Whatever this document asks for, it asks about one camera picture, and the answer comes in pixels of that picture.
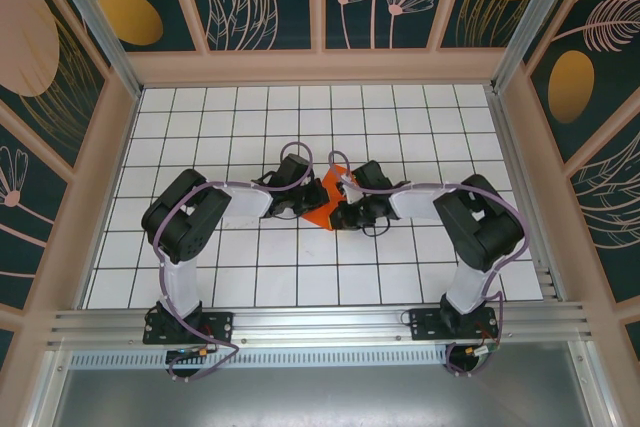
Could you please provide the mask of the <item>orange paper sheet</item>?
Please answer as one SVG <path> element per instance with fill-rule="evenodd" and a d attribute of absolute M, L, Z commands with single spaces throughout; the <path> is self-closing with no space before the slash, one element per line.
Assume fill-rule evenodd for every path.
<path fill-rule="evenodd" d="M 345 195 L 339 190 L 337 184 L 340 181 L 340 176 L 345 174 L 347 169 L 342 166 L 337 166 L 337 171 L 338 174 L 335 174 L 332 170 L 329 170 L 321 181 L 322 186 L 328 193 L 329 202 L 322 207 L 302 215 L 302 218 L 306 221 L 328 231 L 334 230 L 330 221 L 331 213 L 338 207 L 341 201 L 346 200 Z"/>

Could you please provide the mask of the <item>grey metal sheet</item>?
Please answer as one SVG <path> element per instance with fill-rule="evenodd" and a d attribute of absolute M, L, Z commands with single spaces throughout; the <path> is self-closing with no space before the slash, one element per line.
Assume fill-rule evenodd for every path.
<path fill-rule="evenodd" d="M 52 370 L 33 427 L 628 427 L 591 349 L 503 347 L 469 378 L 436 364 Z"/>

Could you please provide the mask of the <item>aluminium mounting rail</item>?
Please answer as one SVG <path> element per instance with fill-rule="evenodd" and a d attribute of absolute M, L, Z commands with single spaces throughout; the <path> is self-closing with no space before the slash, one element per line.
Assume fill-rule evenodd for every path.
<path fill-rule="evenodd" d="M 60 311 L 46 333 L 51 348 L 141 348 L 143 309 Z M 390 346 L 409 344 L 405 306 L 240 308 L 232 342 L 242 348 Z M 593 338 L 577 302 L 507 302 L 502 340 L 507 343 L 587 341 Z"/>

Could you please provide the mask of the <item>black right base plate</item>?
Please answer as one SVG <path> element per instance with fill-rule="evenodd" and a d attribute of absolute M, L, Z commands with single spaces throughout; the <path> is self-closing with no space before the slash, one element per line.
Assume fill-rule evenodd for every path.
<path fill-rule="evenodd" d="M 415 341 L 481 340 L 484 334 L 496 338 L 498 319 L 491 307 L 480 307 L 469 314 L 437 308 L 409 310 L 408 324 Z"/>

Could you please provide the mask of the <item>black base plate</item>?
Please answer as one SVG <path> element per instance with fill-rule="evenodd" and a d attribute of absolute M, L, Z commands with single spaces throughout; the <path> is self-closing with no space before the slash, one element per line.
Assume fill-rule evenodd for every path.
<path fill-rule="evenodd" d="M 233 331 L 231 312 L 194 311 L 184 321 L 209 339 L 230 342 Z M 204 339 L 193 334 L 168 311 L 149 313 L 142 336 L 145 345 L 203 344 Z"/>
<path fill-rule="evenodd" d="M 498 319 L 491 307 L 480 307 L 469 314 L 437 308 L 409 310 L 408 324 L 415 341 L 481 340 L 484 334 L 496 338 Z"/>

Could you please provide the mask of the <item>aluminium side rail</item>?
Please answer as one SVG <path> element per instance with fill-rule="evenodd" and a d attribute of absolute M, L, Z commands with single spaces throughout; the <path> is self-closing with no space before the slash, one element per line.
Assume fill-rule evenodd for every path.
<path fill-rule="evenodd" d="M 530 230 L 529 252 L 532 261 L 538 273 L 546 274 L 550 278 L 550 285 L 553 287 L 553 293 L 547 295 L 548 288 L 543 286 L 543 297 L 550 297 L 559 302 L 567 301 L 566 289 L 559 275 L 554 255 L 549 250 L 548 236 L 541 222 L 540 209 L 515 130 L 508 118 L 501 97 L 491 87 L 485 88 L 485 94 L 519 212 L 528 221 Z"/>

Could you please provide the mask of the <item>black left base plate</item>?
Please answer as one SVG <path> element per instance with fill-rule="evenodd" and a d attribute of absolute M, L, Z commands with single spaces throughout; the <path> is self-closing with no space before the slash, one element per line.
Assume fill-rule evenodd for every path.
<path fill-rule="evenodd" d="M 231 312 L 194 311 L 184 321 L 209 339 L 230 342 L 233 331 Z M 142 336 L 145 345 L 203 344 L 204 339 L 193 334 L 168 311 L 149 313 Z"/>

